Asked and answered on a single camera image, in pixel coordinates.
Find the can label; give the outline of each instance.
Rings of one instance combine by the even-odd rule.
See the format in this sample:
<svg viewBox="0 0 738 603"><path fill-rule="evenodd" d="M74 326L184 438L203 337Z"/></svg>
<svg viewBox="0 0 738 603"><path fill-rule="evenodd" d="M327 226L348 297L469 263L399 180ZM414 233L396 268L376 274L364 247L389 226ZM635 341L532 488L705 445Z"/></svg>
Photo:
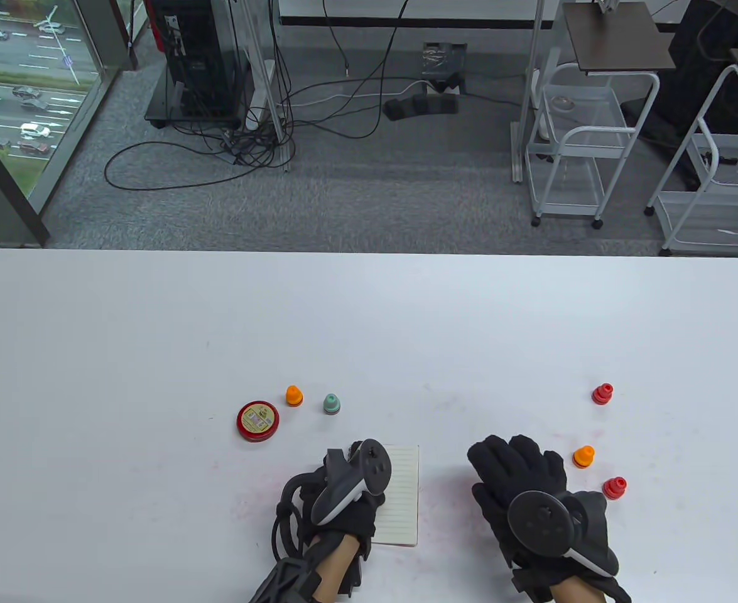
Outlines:
<svg viewBox="0 0 738 603"><path fill-rule="evenodd" d="M266 433L274 425L276 415L268 406L257 404L246 408L240 421L249 433Z"/></svg>

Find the green bottle cap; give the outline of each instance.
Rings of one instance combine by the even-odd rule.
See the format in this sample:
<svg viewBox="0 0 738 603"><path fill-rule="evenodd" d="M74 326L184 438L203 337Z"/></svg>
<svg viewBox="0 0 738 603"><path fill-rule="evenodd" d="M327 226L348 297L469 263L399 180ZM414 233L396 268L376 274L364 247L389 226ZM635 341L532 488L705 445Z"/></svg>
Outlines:
<svg viewBox="0 0 738 603"><path fill-rule="evenodd" d="M328 415L336 415L340 411L340 400L336 394L327 394L323 399L323 411Z"/></svg>

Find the black glove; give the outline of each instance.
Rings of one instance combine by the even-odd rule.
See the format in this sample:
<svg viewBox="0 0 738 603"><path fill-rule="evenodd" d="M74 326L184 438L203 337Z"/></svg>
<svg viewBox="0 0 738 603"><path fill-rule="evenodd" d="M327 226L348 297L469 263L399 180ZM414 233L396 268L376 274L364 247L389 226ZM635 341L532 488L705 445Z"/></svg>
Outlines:
<svg viewBox="0 0 738 603"><path fill-rule="evenodd" d="M631 603L631 598L614 578L604 578L575 560L565 557L542 557L529 551L515 537L507 519L511 501L526 491L561 494L567 491L564 461L557 453L541 453L539 445L529 437L515 436L506 443L489 436L469 448L469 462L482 483L472 486L484 519L500 543L500 550L519 592L526 592L535 603L553 600L550 587L577 575L590 586L610 595L618 603Z"/></svg>
<svg viewBox="0 0 738 603"><path fill-rule="evenodd" d="M357 450L360 442L355 442L349 449L349 459L351 459L354 451ZM372 496L368 492L364 492L360 499L353 503L349 503L346 508L340 512L334 519L325 523L323 526L317 526L310 519L310 512L313 503L318 499L319 494L326 486L326 466L319 467L315 474L320 480L315 483L308 483L301 487L299 497L302 499L302 537L305 539L306 545L310 545L311 540L317 534L325 531L341 531L345 534L354 535L361 543L360 554L365 558L371 550L371 539L374 536L374 519L377 516L377 508L386 502L386 495Z"/></svg>

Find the lined paper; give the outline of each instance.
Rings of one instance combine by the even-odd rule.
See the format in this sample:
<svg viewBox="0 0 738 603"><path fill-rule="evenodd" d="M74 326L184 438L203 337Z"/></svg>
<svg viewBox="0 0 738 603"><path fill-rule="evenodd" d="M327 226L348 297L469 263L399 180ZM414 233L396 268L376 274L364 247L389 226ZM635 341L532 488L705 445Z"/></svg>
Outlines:
<svg viewBox="0 0 738 603"><path fill-rule="evenodd" d="M374 545L416 546L418 540L418 446L386 446L391 482L377 509Z"/></svg>

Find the brown shelf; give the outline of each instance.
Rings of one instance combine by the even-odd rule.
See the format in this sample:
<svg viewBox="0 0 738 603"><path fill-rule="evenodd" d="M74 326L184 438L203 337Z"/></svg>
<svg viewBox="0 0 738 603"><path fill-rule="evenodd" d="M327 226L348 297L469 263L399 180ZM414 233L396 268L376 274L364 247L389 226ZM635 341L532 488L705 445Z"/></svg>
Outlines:
<svg viewBox="0 0 738 603"><path fill-rule="evenodd" d="M565 4L564 17L578 67L584 72L658 72L675 69L667 38L645 3L619 3L602 14L593 3Z"/></svg>

